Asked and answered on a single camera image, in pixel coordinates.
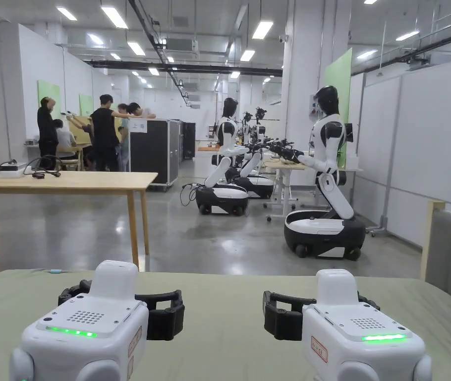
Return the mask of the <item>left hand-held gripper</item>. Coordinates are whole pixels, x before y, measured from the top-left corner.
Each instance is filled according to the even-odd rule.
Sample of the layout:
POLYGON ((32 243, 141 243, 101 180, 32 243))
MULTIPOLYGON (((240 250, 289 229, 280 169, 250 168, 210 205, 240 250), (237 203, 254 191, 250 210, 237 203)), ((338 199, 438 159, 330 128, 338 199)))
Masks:
POLYGON ((135 295, 138 267, 105 260, 92 280, 64 289, 58 306, 29 325, 10 357, 11 381, 127 381, 146 341, 183 330, 181 290, 135 295))

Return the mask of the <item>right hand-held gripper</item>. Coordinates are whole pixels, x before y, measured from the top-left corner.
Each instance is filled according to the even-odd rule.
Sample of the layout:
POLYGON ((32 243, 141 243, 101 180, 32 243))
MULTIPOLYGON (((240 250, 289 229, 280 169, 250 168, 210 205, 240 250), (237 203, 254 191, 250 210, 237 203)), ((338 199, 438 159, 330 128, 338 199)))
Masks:
POLYGON ((360 295, 349 271, 320 270, 316 279, 316 299, 263 293, 265 331, 281 341, 302 340, 315 380, 432 379, 423 339, 360 295))

